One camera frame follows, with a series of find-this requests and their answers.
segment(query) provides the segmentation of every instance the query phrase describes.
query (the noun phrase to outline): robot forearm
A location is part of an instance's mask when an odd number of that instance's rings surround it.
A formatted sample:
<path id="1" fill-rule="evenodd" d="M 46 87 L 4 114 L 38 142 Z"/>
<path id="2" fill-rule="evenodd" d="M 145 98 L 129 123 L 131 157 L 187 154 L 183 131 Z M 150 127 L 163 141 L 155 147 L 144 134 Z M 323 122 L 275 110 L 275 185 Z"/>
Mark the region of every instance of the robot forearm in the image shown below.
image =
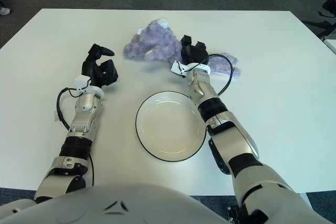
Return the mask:
<path id="1" fill-rule="evenodd" d="M 193 69 L 187 75 L 188 91 L 207 131 L 209 145 L 221 171 L 231 174 L 238 205 L 247 222 L 329 223 L 269 166 L 261 163 L 252 138 L 222 103 L 207 71 Z"/>

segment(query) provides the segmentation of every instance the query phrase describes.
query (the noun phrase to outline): shoe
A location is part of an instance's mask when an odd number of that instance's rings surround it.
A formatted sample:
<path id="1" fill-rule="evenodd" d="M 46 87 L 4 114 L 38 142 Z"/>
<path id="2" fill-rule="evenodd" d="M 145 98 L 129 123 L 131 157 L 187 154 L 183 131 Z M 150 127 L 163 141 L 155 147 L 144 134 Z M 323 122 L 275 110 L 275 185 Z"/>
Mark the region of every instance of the shoe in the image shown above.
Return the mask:
<path id="1" fill-rule="evenodd" d="M 8 15 L 8 14 L 10 14 L 10 11 L 11 11 L 11 9 L 1 7 L 0 8 L 0 15 Z"/>

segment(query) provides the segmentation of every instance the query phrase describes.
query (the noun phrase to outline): white plate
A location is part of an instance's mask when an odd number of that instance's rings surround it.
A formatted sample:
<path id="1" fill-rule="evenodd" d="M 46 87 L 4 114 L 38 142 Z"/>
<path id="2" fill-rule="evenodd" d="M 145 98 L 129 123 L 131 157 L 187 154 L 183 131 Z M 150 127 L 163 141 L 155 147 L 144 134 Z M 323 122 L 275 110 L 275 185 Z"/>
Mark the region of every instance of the white plate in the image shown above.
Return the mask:
<path id="1" fill-rule="evenodd" d="M 140 106 L 136 132 L 143 147 L 154 157 L 170 162 L 194 155 L 205 138 L 205 123 L 191 100 L 165 91 L 147 98 Z"/>

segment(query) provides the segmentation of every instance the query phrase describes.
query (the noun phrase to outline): stuffed animal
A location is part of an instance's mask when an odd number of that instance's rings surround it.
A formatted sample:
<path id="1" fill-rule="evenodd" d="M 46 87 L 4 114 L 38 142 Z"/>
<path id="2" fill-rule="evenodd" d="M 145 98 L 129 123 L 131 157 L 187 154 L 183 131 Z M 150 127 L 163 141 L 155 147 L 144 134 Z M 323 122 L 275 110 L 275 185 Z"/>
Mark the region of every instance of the stuffed animal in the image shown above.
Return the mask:
<path id="1" fill-rule="evenodd" d="M 182 61 L 182 45 L 169 28 L 168 20 L 159 18 L 148 24 L 145 29 L 139 29 L 131 43 L 124 47 L 126 58 L 144 57 L 145 60 L 165 60 L 173 63 Z"/>

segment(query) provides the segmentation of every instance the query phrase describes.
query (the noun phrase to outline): white bracket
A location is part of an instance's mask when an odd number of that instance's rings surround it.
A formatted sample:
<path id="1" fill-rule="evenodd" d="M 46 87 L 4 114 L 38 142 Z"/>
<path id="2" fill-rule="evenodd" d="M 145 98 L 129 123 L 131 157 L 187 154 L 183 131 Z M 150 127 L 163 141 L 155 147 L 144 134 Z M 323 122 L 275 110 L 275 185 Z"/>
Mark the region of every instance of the white bracket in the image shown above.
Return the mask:
<path id="1" fill-rule="evenodd" d="M 88 76 L 83 76 L 82 74 L 80 76 L 77 76 L 75 79 L 76 89 L 78 94 L 80 93 L 88 93 L 88 94 L 97 94 L 100 99 L 104 98 L 104 91 L 101 88 L 98 88 L 96 86 L 91 86 L 91 80 Z"/>
<path id="2" fill-rule="evenodd" d="M 208 65 L 204 65 L 204 64 L 199 64 L 198 63 L 190 63 L 188 65 L 184 65 L 182 63 L 180 63 L 179 61 L 174 61 L 172 67 L 170 68 L 170 70 L 173 73 L 177 73 L 180 76 L 186 76 L 187 73 L 189 72 L 189 70 L 191 68 L 195 67 L 194 69 L 202 69 L 203 71 L 206 71 L 208 74 L 210 74 L 211 70 L 210 67 Z"/>

